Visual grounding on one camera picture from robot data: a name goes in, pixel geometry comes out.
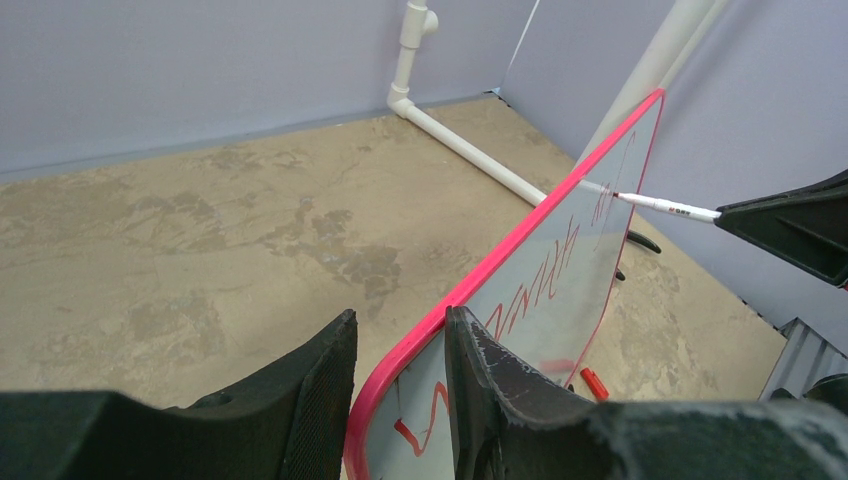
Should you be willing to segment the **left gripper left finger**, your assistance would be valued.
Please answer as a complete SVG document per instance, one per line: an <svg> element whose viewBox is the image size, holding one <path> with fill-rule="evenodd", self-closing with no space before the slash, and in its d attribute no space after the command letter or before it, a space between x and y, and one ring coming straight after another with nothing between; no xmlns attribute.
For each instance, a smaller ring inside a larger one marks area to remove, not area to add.
<svg viewBox="0 0 848 480"><path fill-rule="evenodd" d="M192 405L115 391L5 392L5 479L336 479L358 329L345 310L309 341Z"/></svg>

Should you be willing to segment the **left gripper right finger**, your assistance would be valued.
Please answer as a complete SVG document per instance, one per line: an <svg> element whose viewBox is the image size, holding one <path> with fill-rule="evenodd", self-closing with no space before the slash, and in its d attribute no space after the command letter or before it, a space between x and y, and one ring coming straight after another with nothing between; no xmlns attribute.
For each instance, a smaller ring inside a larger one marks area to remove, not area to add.
<svg viewBox="0 0 848 480"><path fill-rule="evenodd" d="M843 479L847 378L766 401L591 402L446 311L459 479Z"/></svg>

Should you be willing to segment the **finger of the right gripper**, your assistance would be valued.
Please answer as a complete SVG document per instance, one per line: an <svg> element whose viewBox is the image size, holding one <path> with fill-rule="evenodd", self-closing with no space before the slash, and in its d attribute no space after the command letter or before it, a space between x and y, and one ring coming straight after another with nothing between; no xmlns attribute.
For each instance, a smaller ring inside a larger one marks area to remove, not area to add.
<svg viewBox="0 0 848 480"><path fill-rule="evenodd" d="M820 182L773 194L764 197L759 197L755 199L745 200L741 202L732 203L729 205L723 205L718 208L719 212L729 212L735 209L742 208L759 208L766 207L767 205L772 204L781 204L782 202L791 202L791 201L800 201L811 198L813 195L821 194L821 193L830 193L832 191L836 191L839 188L842 188L847 185L847 171L844 170L830 178L822 180Z"/></svg>
<svg viewBox="0 0 848 480"><path fill-rule="evenodd" d="M847 285L847 190L721 212L720 229L835 287Z"/></svg>

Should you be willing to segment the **red marker cap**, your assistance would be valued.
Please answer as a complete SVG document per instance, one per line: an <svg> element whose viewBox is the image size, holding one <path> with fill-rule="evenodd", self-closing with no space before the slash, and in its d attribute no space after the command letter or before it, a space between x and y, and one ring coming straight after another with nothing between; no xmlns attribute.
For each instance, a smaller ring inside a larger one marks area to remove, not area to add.
<svg viewBox="0 0 848 480"><path fill-rule="evenodd" d="M604 402L608 400L609 391L594 370L588 367L583 368L580 370L580 376L597 401Z"/></svg>

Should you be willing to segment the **pink framed whiteboard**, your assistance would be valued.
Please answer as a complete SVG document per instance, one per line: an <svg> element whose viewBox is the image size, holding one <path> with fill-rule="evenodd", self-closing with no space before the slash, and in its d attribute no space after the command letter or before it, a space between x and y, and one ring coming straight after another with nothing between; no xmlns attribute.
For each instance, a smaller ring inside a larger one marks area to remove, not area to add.
<svg viewBox="0 0 848 480"><path fill-rule="evenodd" d="M449 479L443 327L465 306L494 339L559 385L601 323L665 93L656 90L378 363L348 420L351 479Z"/></svg>

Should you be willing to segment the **white red marker pen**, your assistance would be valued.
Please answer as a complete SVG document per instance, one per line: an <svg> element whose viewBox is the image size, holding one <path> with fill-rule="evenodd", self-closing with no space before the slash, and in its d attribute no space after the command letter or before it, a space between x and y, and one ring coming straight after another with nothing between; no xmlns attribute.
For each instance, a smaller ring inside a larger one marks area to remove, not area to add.
<svg viewBox="0 0 848 480"><path fill-rule="evenodd" d="M636 193L615 192L613 197L634 206L644 207L654 211L704 223L714 223L721 216L721 212L716 210L695 207L680 202L649 197Z"/></svg>

